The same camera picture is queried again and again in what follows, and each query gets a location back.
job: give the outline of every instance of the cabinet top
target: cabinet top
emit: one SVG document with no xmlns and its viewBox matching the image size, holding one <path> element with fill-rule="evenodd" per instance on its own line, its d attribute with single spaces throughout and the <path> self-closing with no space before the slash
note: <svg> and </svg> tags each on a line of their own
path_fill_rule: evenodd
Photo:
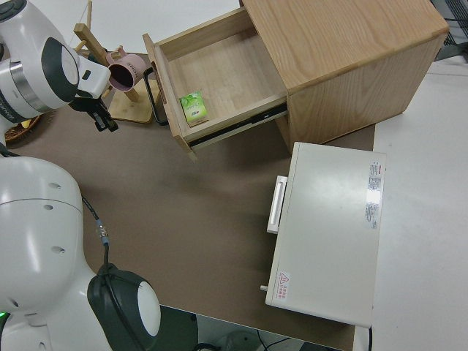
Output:
<svg viewBox="0 0 468 351">
<path fill-rule="evenodd" d="M 290 94 L 448 32 L 428 0 L 244 0 Z"/>
</svg>

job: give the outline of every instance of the open drawer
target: open drawer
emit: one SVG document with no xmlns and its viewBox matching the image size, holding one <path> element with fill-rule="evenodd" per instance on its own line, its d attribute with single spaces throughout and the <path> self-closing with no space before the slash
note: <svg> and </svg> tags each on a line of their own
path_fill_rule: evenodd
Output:
<svg viewBox="0 0 468 351">
<path fill-rule="evenodd" d="M 171 132 L 189 155 L 287 113 L 286 88 L 243 7 L 161 42 L 143 40 Z M 179 98 L 194 91 L 208 121 L 189 127 Z"/>
</svg>

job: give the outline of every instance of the mug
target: mug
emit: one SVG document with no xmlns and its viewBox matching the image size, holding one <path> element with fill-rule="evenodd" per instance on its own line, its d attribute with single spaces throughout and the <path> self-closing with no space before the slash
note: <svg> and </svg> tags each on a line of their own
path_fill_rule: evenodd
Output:
<svg viewBox="0 0 468 351">
<path fill-rule="evenodd" d="M 143 77 L 146 64 L 139 55 L 126 53 L 123 48 L 117 49 L 117 52 L 121 58 L 112 57 L 115 51 L 106 55 L 110 70 L 109 83 L 117 90 L 129 91 Z"/>
</svg>

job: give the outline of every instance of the white table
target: white table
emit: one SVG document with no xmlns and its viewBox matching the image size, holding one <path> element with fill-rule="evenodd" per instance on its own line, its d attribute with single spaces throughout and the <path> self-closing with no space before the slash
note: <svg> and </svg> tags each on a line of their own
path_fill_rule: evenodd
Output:
<svg viewBox="0 0 468 351">
<path fill-rule="evenodd" d="M 407 111 L 377 125 L 387 154 L 374 350 L 468 345 L 468 64 L 434 63 Z M 367 350 L 359 330 L 354 350 Z"/>
</svg>

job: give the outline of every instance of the black cable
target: black cable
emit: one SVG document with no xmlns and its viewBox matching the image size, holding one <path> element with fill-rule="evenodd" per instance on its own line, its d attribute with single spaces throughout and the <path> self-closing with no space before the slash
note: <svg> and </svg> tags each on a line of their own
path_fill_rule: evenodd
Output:
<svg viewBox="0 0 468 351">
<path fill-rule="evenodd" d="M 109 243 L 104 244 L 104 273 L 109 273 Z"/>
<path fill-rule="evenodd" d="M 200 351 L 203 349 L 207 349 L 210 351 L 220 351 L 221 347 L 214 346 L 212 344 L 200 343 L 197 346 L 195 346 L 195 348 L 192 351 Z"/>
<path fill-rule="evenodd" d="M 19 157 L 19 156 L 21 156 L 21 155 L 12 153 L 11 151 L 8 151 L 7 147 L 5 145 L 3 145 L 2 143 L 0 143 L 0 154 L 3 157 Z"/>
<path fill-rule="evenodd" d="M 276 345 L 276 344 L 282 343 L 283 341 L 286 341 L 286 340 L 291 339 L 291 338 L 284 338 L 284 339 L 281 339 L 281 340 L 272 342 L 271 344 L 269 344 L 268 346 L 266 346 L 265 343 L 263 342 L 262 338 L 260 337 L 260 332 L 259 332 L 258 329 L 257 329 L 257 335 L 258 335 L 258 339 L 259 339 L 260 342 L 262 343 L 263 351 L 269 351 L 269 350 L 268 350 L 269 347 L 272 347 L 273 345 Z"/>
<path fill-rule="evenodd" d="M 369 328 L 369 348 L 368 351 L 372 351 L 372 327 Z"/>
<path fill-rule="evenodd" d="M 273 345 L 279 344 L 280 342 L 283 342 L 283 341 L 286 341 L 286 340 L 289 340 L 289 339 L 291 339 L 291 338 L 284 338 L 284 339 L 281 339 L 281 340 L 279 340 L 279 341 L 272 342 L 271 344 L 269 344 L 269 345 L 266 347 L 266 349 L 267 349 L 267 351 L 268 351 L 268 348 L 269 348 L 269 347 L 272 347 Z"/>
<path fill-rule="evenodd" d="M 90 210 L 90 212 L 92 213 L 93 217 L 95 220 L 99 221 L 99 216 L 97 215 L 96 211 L 94 210 L 93 206 L 91 206 L 91 204 L 89 203 L 89 201 L 87 201 L 87 199 L 82 196 L 81 197 L 81 200 L 83 201 L 83 203 L 86 205 L 86 207 L 88 208 L 88 210 Z"/>
<path fill-rule="evenodd" d="M 266 348 L 265 343 L 263 342 L 262 338 L 260 337 L 260 332 L 258 331 L 258 329 L 257 329 L 257 335 L 258 335 L 258 339 L 259 339 L 260 342 L 262 343 L 262 346 L 263 346 L 264 351 L 265 351 L 265 350 L 268 351 L 268 349 Z"/>
<path fill-rule="evenodd" d="M 124 310 L 122 309 L 122 306 L 120 306 L 120 303 L 118 302 L 118 299 L 116 297 L 116 294 L 114 293 L 114 289 L 112 288 L 112 282 L 110 281 L 110 275 L 105 274 L 104 275 L 104 280 L 105 280 L 105 286 L 107 288 L 107 291 L 110 294 L 110 299 L 112 300 L 112 303 L 114 305 L 114 308 L 116 309 L 117 315 L 124 324 L 126 330 L 129 332 L 130 336 L 132 337 L 133 342 L 136 344 L 135 346 L 138 346 L 140 350 L 145 351 L 145 347 L 141 344 L 139 338 L 135 334 L 135 332 L 132 329 L 132 326 L 130 325 L 130 322 L 128 321 L 127 317 L 125 316 Z"/>
</svg>

